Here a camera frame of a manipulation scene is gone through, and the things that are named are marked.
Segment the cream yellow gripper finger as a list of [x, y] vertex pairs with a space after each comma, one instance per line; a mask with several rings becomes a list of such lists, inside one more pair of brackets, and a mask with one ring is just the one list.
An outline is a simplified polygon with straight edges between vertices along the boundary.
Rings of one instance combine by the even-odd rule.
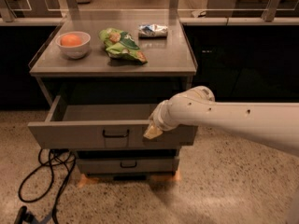
[[143, 136], [147, 139], [154, 139], [160, 136], [162, 133], [162, 130], [160, 130], [154, 123], [151, 123], [144, 132]]

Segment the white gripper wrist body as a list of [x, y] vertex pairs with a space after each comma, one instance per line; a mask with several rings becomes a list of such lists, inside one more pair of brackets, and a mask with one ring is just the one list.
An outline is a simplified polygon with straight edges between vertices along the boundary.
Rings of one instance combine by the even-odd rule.
[[149, 116], [150, 123], [163, 132], [174, 130], [178, 126], [178, 122], [169, 114], [170, 105], [169, 100], [160, 102]]

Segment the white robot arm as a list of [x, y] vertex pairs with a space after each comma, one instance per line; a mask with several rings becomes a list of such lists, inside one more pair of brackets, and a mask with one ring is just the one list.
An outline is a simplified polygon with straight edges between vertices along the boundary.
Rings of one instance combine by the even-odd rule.
[[206, 125], [299, 157], [298, 103], [222, 103], [204, 86], [159, 103], [144, 137], [154, 139], [179, 125]]

